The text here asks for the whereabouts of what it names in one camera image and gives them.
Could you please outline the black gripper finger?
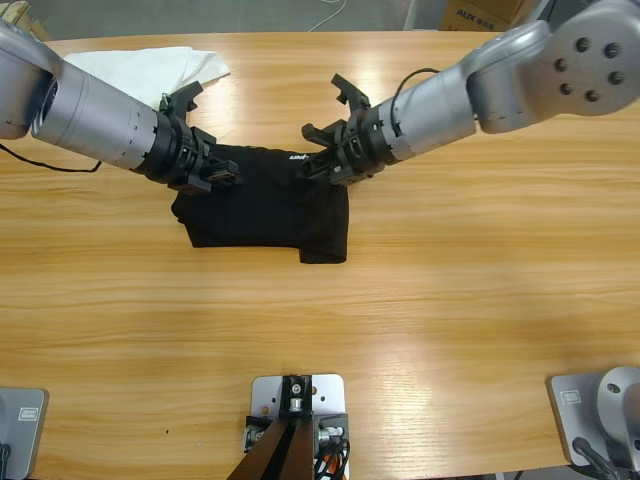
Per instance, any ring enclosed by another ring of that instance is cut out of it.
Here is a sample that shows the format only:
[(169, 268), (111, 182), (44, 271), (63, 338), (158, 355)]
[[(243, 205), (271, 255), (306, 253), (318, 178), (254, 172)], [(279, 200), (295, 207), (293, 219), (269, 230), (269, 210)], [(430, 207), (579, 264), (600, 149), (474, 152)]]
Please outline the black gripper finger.
[(293, 156), (296, 163), (294, 178), (296, 180), (313, 180), (333, 183), (335, 157), (330, 153), (304, 153)]
[(236, 162), (215, 158), (208, 166), (207, 181), (211, 190), (226, 190), (241, 185), (243, 177)]
[(301, 128), (301, 134), (305, 140), (311, 143), (327, 149), (338, 149), (344, 146), (346, 127), (346, 122), (333, 122), (322, 129), (307, 123)]

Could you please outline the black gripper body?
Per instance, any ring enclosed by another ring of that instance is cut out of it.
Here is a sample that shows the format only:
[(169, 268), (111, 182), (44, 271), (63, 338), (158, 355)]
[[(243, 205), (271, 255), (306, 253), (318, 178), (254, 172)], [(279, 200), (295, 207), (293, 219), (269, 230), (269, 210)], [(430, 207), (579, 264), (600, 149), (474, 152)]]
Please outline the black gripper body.
[(329, 134), (328, 178), (331, 184), (349, 186), (373, 177), (397, 162), (384, 137), (379, 108), (359, 109), (348, 120), (323, 129)]
[(187, 195), (222, 189), (222, 180), (211, 179), (218, 170), (216, 138), (180, 118), (157, 114), (156, 119), (156, 136), (143, 155), (141, 174)]

